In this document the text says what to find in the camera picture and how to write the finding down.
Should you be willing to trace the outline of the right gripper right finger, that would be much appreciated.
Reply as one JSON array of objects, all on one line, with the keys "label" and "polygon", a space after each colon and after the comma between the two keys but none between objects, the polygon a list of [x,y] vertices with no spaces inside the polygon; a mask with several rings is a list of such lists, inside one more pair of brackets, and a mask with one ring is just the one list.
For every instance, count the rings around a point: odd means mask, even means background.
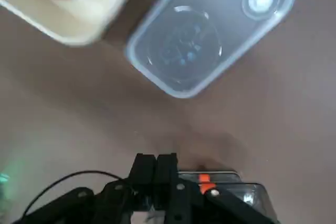
[{"label": "right gripper right finger", "polygon": [[157,157],[156,208],[164,223],[279,222],[263,185],[190,176],[178,171],[175,153]]}]

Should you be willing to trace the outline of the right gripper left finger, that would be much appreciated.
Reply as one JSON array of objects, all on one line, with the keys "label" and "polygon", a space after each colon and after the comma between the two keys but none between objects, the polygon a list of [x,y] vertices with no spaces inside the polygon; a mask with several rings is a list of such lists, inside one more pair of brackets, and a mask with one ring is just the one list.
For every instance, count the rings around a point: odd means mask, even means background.
[{"label": "right gripper left finger", "polygon": [[[24,210],[16,223],[130,223],[136,211],[149,207],[154,155],[137,154],[127,178],[100,170],[84,170],[67,175],[40,192]],[[47,191],[68,178],[83,174],[99,174],[114,178],[100,193],[77,187],[44,206],[30,212],[33,204]]]}]

